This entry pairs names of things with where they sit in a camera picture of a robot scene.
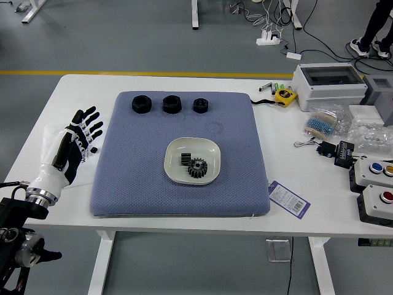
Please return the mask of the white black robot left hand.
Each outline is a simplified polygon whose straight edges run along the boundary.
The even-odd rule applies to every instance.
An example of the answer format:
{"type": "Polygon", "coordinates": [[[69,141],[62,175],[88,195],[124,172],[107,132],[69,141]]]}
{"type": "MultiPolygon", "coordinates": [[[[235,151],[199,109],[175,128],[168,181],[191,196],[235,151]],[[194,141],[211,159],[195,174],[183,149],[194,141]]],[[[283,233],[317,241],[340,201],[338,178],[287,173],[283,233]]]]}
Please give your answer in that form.
{"type": "Polygon", "coordinates": [[[57,135],[44,156],[39,176],[26,190],[27,199],[44,199],[50,205],[57,202],[61,191],[75,180],[89,146],[103,134],[103,122],[98,118],[95,106],[75,113],[71,123],[57,135]]]}

